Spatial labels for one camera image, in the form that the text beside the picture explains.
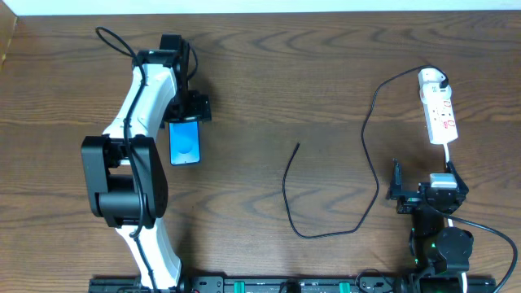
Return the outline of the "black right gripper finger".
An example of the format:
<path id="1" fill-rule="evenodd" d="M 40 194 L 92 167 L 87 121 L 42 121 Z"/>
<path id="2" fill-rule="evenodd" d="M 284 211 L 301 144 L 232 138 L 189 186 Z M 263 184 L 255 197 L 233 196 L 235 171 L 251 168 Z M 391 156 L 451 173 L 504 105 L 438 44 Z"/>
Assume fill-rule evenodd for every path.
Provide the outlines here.
<path id="1" fill-rule="evenodd" d="M 393 172 L 390 189 L 391 191 L 402 191 L 403 183 L 402 183 L 402 174 L 401 174 L 401 164 L 398 159 L 394 159 L 393 161 Z"/>
<path id="2" fill-rule="evenodd" d="M 455 166 L 454 166 L 452 161 L 449 161 L 449 162 L 445 163 L 445 172 L 446 173 L 451 173 L 454 176 L 455 181 L 456 181 L 458 187 L 466 187 L 465 182 L 459 176 L 459 174 L 458 174 L 457 170 L 455 169 Z"/>

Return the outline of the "blue screen smartphone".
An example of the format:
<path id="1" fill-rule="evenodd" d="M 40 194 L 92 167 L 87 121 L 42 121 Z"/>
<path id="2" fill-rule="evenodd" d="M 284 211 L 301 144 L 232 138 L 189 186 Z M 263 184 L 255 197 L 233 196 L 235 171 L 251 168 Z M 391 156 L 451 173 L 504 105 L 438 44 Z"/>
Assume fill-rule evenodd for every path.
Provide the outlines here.
<path id="1" fill-rule="evenodd" d="M 200 162 L 199 123 L 197 121 L 169 124 L 171 165 Z"/>

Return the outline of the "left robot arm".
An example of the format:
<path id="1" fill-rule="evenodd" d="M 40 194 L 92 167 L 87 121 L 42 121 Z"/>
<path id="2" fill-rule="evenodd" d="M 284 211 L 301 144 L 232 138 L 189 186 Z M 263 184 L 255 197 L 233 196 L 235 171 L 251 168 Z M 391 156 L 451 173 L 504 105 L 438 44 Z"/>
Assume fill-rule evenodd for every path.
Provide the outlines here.
<path id="1" fill-rule="evenodd" d="M 173 251 L 163 216 L 167 177 L 156 146 L 169 129 L 171 164 L 200 161 L 199 123 L 212 119 L 209 97 L 189 87 L 197 59 L 190 43 L 164 34 L 154 50 L 134 51 L 120 36 L 116 50 L 132 59 L 133 80 L 116 118 L 81 144 L 90 209 L 125 240 L 139 276 L 93 278 L 91 292 L 192 292 Z"/>

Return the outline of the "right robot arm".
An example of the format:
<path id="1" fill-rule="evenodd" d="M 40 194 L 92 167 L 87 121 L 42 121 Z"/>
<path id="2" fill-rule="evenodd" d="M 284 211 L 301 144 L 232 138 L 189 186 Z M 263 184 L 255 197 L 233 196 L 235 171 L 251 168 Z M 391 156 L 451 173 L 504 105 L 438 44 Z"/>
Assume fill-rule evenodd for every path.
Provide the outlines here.
<path id="1" fill-rule="evenodd" d="M 399 279 L 397 292 L 458 292 L 462 274 L 470 268 L 474 238 L 471 232 L 449 226 L 448 215 L 459 209 L 469 192 L 453 163 L 442 173 L 430 175 L 416 191 L 403 189 L 401 165 L 393 160 L 387 196 L 397 201 L 396 212 L 412 216 L 409 249 L 416 269 Z"/>

